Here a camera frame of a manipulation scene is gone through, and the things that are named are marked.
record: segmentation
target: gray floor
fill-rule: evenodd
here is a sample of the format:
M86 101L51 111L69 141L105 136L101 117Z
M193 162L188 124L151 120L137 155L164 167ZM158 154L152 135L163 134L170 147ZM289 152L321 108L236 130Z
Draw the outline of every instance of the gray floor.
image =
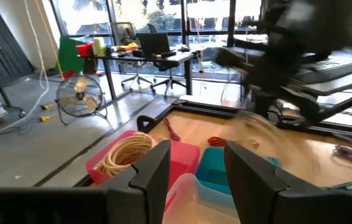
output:
M113 77L118 95L123 92L120 85L123 78L127 78L127 76L114 75ZM60 79L58 77L50 77L50 79L52 80L50 91L42 99L41 104L53 103L55 99ZM109 98L106 78L97 77L97 80L103 91L106 92L106 97ZM137 85L133 88L135 89L134 93L128 94L108 107L107 120L92 116L77 119L72 124L64 126L55 116L46 123L33 121L24 123L22 131L1 135L0 187L73 186L86 175L85 162L123 132L136 129L136 118L139 115L155 117L163 112L177 96L185 94L184 88L175 86L169 94L174 97L164 100L162 94L165 86L157 87L156 95L151 93L148 83L142 83L140 88ZM20 106L26 111L32 108L42 93L39 81L33 78L8 86L5 91L14 105ZM193 94L205 96L210 100L237 101L239 86L194 81ZM339 97L336 97L331 103L338 101ZM41 111L37 109L31 118L51 115L56 112L57 110ZM0 121L0 127L17 120L17 113L13 111L6 119ZM50 176L56 168L66 162L69 164L64 166L57 175Z

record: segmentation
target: laptop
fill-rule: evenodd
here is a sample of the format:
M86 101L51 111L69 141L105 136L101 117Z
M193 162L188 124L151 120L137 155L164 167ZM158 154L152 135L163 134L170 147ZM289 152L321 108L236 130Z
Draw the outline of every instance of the laptop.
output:
M146 57L161 53L170 52L168 34L156 33L156 34L137 34L140 40L141 49Z

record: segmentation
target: purple cable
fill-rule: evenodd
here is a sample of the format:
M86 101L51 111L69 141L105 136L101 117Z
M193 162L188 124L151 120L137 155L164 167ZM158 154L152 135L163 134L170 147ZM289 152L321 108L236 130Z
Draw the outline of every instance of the purple cable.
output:
M333 154L352 161L352 148L348 146L335 146Z

